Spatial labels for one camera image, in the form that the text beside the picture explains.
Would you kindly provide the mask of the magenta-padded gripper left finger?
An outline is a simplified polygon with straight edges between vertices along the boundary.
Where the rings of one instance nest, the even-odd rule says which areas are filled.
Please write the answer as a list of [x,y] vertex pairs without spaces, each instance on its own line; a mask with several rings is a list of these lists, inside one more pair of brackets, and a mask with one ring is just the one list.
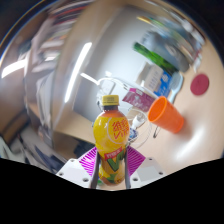
[[83,188],[95,189],[98,182],[99,155],[93,147],[78,159],[71,158],[57,172],[57,176]]

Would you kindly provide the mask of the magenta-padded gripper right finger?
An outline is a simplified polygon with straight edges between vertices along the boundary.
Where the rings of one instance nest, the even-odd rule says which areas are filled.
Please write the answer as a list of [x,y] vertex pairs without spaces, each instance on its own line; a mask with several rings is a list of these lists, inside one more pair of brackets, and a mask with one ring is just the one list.
[[145,157],[132,147],[127,148],[124,161],[127,189],[143,187],[165,176],[154,158]]

